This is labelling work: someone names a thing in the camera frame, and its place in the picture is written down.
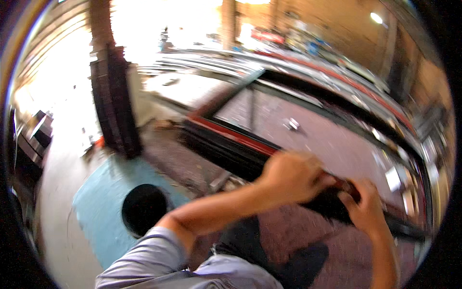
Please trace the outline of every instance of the gray shirt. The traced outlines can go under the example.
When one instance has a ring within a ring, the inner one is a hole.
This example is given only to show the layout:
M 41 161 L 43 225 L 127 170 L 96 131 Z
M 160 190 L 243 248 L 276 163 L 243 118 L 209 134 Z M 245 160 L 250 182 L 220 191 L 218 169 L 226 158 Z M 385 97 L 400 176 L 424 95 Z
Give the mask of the gray shirt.
M 97 276 L 95 288 L 283 289 L 263 268 L 236 256 L 213 255 L 194 272 L 180 271 L 185 262 L 175 233 L 153 227 Z

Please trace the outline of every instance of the blue floor mat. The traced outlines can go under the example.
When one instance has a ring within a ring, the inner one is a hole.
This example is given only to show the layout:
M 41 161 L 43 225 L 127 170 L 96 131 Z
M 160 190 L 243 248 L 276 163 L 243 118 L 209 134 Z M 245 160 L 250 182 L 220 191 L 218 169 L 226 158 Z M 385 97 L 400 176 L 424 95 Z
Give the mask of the blue floor mat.
M 91 174 L 74 196 L 77 220 L 103 269 L 137 242 L 123 225 L 121 210 L 125 196 L 140 184 L 163 188 L 168 194 L 168 209 L 189 201 L 142 158 L 124 160 L 114 155 Z

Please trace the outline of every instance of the forearm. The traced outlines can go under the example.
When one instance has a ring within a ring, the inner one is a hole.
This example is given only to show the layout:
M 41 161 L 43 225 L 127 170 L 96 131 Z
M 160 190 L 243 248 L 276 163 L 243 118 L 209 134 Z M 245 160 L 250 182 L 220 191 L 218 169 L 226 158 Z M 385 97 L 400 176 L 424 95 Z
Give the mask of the forearm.
M 251 184 L 235 191 L 200 198 L 166 214 L 156 226 L 175 232 L 190 252 L 199 235 L 212 233 L 243 217 L 254 215 L 282 203 L 272 197 L 274 188 Z
M 396 246 L 388 227 L 370 236 L 372 241 L 372 289 L 397 288 L 399 268 Z

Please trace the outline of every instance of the shirt sleeve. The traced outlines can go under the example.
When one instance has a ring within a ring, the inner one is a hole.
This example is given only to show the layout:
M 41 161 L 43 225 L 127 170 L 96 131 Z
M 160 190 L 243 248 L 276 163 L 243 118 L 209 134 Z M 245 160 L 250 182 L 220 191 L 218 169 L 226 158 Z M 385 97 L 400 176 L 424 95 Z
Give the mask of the shirt sleeve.
M 139 242 L 97 276 L 97 289 L 124 288 L 180 270 L 185 248 L 174 232 L 153 227 Z

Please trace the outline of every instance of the person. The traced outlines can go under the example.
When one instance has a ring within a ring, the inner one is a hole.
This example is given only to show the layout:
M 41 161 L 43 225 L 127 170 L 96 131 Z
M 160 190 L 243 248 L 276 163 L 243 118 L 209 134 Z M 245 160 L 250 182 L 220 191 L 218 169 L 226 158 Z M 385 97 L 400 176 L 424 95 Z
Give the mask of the person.
M 293 270 L 284 271 L 287 266 L 273 266 L 265 260 L 255 215 L 312 200 L 335 182 L 322 172 L 322 162 L 310 153 L 276 153 L 254 183 L 191 201 L 164 215 L 135 247 L 97 276 L 96 288 L 306 288 L 322 268 L 328 253 L 326 246 L 315 244 L 302 249 L 299 258 L 289 266 L 289 269 L 303 269 L 294 276 L 290 274 Z M 395 244 L 378 192 L 370 181 L 353 182 L 361 201 L 356 204 L 344 192 L 338 197 L 356 228 L 371 240 L 371 288 L 394 288 L 398 280 Z M 221 240 L 228 239 L 218 243 L 197 270 L 181 270 L 198 236 L 219 231 L 234 222 L 237 223 L 221 236 Z

